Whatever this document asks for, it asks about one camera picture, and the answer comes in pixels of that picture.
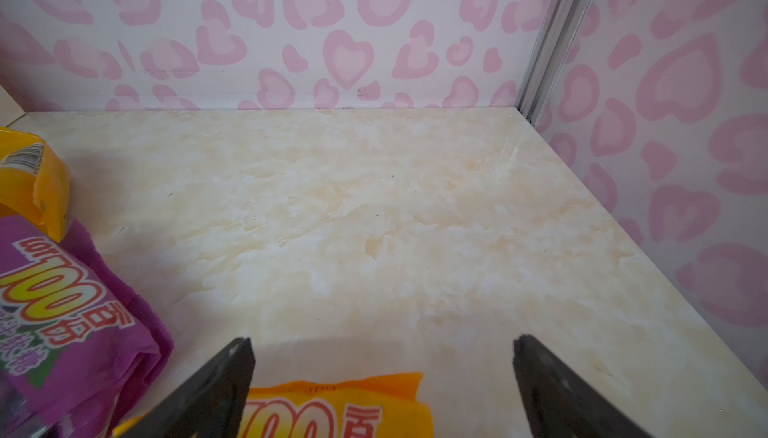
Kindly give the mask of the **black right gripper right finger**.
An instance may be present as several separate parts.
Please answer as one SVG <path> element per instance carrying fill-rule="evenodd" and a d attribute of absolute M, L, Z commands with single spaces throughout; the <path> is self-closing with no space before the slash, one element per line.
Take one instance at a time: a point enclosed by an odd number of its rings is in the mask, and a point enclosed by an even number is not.
<path fill-rule="evenodd" d="M 650 437 L 535 336 L 515 339 L 512 364 L 534 437 Z"/>

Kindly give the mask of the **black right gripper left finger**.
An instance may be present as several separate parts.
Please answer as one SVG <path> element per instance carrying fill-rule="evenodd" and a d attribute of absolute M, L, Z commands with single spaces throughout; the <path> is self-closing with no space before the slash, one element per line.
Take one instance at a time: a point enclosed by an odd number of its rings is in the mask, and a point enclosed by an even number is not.
<path fill-rule="evenodd" d="M 256 359 L 251 340 L 236 338 L 119 437 L 236 437 Z"/>

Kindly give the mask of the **yellow snack bag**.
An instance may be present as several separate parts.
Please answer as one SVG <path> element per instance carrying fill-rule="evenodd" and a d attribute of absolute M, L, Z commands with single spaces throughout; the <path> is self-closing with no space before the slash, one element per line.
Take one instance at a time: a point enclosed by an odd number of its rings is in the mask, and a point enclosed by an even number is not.
<path fill-rule="evenodd" d="M 432 437 L 423 375 L 380 375 L 335 384 L 294 381 L 249 390 L 240 437 Z"/>

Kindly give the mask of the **purple grape candy bag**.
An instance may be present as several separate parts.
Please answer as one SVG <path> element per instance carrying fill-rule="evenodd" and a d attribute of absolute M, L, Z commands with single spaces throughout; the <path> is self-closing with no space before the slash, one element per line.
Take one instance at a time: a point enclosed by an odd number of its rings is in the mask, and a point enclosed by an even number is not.
<path fill-rule="evenodd" d="M 2 436 L 107 436 L 173 349 L 81 224 L 57 243 L 21 216 L 2 219 Z"/>

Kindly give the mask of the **yellow candy bag far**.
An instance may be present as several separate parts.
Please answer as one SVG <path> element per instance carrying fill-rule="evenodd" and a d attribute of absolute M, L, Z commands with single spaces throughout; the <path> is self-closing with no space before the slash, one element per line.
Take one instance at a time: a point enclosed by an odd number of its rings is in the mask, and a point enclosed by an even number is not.
<path fill-rule="evenodd" d="M 70 217 L 69 168 L 42 138 L 1 130 L 1 216 L 21 216 L 56 242 Z"/>

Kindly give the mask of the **aluminium frame post right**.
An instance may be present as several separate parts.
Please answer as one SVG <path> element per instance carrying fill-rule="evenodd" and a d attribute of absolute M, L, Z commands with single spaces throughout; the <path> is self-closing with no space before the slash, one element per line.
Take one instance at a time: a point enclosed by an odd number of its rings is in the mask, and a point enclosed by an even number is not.
<path fill-rule="evenodd" d="M 535 125 L 592 0 L 552 0 L 537 37 L 515 108 Z"/>

